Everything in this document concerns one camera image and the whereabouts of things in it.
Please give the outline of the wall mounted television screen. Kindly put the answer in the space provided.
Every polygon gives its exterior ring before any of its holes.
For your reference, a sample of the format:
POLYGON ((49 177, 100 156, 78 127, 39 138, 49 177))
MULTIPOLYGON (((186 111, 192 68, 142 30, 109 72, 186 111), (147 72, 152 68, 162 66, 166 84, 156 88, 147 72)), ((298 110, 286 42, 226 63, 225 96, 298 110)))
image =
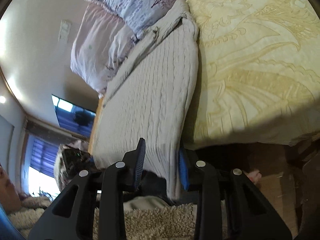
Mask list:
POLYGON ((59 126, 89 138, 92 133, 96 114, 80 106, 74 105, 55 95, 52 101, 59 126))

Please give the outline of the wooden bed frame edge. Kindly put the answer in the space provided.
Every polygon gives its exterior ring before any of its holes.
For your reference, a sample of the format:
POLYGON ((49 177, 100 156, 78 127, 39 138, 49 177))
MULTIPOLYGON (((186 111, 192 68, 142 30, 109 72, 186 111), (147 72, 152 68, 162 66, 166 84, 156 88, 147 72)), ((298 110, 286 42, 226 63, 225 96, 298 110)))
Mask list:
POLYGON ((101 114, 101 110, 103 108, 103 101, 104 101, 103 97, 99 99, 98 107, 97 107, 97 110, 96 110, 96 115, 95 115, 95 118, 94 118, 94 121, 93 121, 92 131, 91 131, 89 144, 88 144, 88 153, 90 155, 92 155, 92 148, 93 148, 95 130, 97 128, 98 120, 99 120, 99 117, 100 117, 100 114, 101 114))

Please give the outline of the pink pillow behind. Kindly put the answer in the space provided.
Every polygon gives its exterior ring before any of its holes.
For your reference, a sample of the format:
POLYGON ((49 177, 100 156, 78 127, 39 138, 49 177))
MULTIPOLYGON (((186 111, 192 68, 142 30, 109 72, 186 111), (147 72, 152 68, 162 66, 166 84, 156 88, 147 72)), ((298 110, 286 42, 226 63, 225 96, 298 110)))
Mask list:
POLYGON ((89 3, 71 49, 71 70, 103 95, 137 42, 121 18, 89 3))

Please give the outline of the blue window curtain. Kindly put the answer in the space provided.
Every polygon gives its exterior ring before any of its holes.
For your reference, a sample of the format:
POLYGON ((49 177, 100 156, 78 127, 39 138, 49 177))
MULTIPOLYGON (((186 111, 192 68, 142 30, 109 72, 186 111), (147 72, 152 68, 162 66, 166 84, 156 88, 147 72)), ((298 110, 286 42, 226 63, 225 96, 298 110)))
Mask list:
POLYGON ((32 146, 30 166, 54 178, 54 165, 57 157, 58 146, 35 138, 32 146))

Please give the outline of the beige cable knit sweater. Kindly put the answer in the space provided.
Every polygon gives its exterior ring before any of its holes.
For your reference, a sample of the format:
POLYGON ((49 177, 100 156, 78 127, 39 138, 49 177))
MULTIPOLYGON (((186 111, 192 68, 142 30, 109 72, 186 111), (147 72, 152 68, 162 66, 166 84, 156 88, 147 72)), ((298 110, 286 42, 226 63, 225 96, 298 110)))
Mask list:
POLYGON ((178 152, 197 81, 198 26, 185 0, 149 27, 110 82, 93 130, 91 153, 106 168, 146 142, 144 169, 180 196, 178 152))

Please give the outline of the white wall switch plate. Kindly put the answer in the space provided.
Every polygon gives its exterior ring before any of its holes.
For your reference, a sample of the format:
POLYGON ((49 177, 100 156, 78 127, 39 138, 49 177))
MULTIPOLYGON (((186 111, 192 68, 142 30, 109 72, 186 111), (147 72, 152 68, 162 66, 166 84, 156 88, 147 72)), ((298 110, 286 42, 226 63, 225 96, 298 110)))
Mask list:
POLYGON ((68 43, 69 34, 71 31, 72 23, 68 20, 62 20, 59 29, 58 40, 64 43, 68 43))

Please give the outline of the yellow patterned bedspread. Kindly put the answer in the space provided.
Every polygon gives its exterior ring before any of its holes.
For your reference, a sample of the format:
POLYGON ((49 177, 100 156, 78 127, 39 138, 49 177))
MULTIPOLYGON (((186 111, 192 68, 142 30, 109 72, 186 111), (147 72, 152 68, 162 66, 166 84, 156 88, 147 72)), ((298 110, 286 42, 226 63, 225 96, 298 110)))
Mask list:
POLYGON ((190 149, 295 145, 319 132, 319 17, 308 0, 187 0, 199 27, 190 149))

